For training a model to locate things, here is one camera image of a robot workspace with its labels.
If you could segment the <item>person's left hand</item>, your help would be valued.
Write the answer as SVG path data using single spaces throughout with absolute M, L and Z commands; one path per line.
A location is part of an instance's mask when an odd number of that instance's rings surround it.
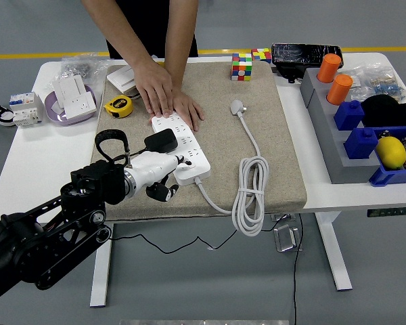
M 173 108 L 192 131 L 199 131 L 205 119 L 202 107 L 180 89 L 173 89 Z

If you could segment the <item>person's right hand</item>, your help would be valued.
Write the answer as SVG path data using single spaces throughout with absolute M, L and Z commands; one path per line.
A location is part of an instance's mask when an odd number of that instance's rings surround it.
M 169 117 L 173 112 L 173 84 L 170 74 L 151 58 L 130 64 L 136 88 L 149 114 Z

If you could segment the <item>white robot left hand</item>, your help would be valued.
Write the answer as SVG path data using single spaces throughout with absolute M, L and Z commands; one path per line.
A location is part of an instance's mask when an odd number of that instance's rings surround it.
M 180 164 L 191 165 L 191 161 L 182 155 L 158 152 L 143 152 L 124 168 L 125 198 L 134 197 L 142 188 L 146 194 L 160 202 L 169 201 L 179 189 L 177 184 L 166 187 L 168 175 Z

